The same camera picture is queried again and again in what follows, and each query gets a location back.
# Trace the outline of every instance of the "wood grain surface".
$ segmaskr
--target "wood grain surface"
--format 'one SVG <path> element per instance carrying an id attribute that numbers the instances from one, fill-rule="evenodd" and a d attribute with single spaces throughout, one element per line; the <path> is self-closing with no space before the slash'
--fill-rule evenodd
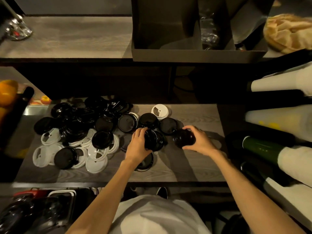
<path id="1" fill-rule="evenodd" d="M 141 116 L 151 112 L 154 105 L 135 105 L 133 112 Z M 205 131 L 213 142 L 227 152 L 224 142 L 224 133 L 216 104 L 172 104 L 169 116 L 176 119 L 180 126 L 194 125 Z M 207 156 L 200 153 L 177 148 L 170 136 L 167 136 L 168 145 L 154 153 L 154 164 L 146 172 L 133 172 L 129 182 L 224 182 L 220 170 Z M 65 182 L 108 182 L 116 173 L 124 153 L 118 150 L 109 160 L 105 170 L 97 174 L 89 173 L 85 166 L 79 169 L 58 170 L 48 165 L 38 168 L 33 165 L 33 151 L 41 144 L 40 137 L 36 136 L 24 162 L 18 172 L 17 183 L 65 183 Z"/>
<path id="2" fill-rule="evenodd" d="M 0 58 L 132 58 L 132 17 L 25 17 L 33 35 L 5 40 Z"/>

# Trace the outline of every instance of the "hand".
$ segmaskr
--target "hand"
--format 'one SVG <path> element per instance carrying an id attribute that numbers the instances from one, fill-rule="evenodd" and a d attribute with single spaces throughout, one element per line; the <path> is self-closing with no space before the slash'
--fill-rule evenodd
<path id="1" fill-rule="evenodd" d="M 190 129 L 195 135 L 196 142 L 193 145 L 184 146 L 182 149 L 194 150 L 207 156 L 212 156 L 216 151 L 219 151 L 205 132 L 198 130 L 194 126 L 184 126 L 183 129 Z"/>
<path id="2" fill-rule="evenodd" d="M 125 161 L 129 162 L 133 169 L 135 169 L 152 151 L 144 148 L 144 134 L 147 130 L 139 128 L 132 134 L 132 139 L 128 145 Z"/>

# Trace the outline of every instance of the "white shirt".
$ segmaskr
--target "white shirt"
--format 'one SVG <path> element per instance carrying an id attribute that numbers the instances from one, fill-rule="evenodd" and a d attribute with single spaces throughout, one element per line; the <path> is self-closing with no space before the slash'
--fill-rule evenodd
<path id="1" fill-rule="evenodd" d="M 110 234 L 211 234 L 198 213 L 183 200 L 141 195 L 121 202 Z"/>

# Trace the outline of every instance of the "person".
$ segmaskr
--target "person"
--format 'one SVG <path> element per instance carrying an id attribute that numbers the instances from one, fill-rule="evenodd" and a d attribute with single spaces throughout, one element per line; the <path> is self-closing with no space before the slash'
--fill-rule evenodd
<path id="1" fill-rule="evenodd" d="M 184 146 L 209 156 L 221 170 L 240 212 L 255 234 L 305 233 L 280 207 L 257 189 L 213 145 L 207 135 L 194 126 L 185 126 L 196 138 Z M 120 202 L 134 169 L 151 153 L 144 149 L 144 133 L 132 135 L 125 159 L 110 182 L 66 232 L 98 233 L 210 233 L 198 213 L 187 202 L 142 195 Z"/>

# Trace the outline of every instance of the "gray box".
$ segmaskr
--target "gray box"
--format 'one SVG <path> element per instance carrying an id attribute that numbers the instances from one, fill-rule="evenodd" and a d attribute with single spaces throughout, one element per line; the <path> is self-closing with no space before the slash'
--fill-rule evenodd
<path id="1" fill-rule="evenodd" d="M 205 0 L 214 11 L 219 50 L 203 50 L 198 0 L 131 0 L 134 61 L 250 63 L 267 52 L 261 39 L 251 51 L 236 51 L 225 0 Z"/>

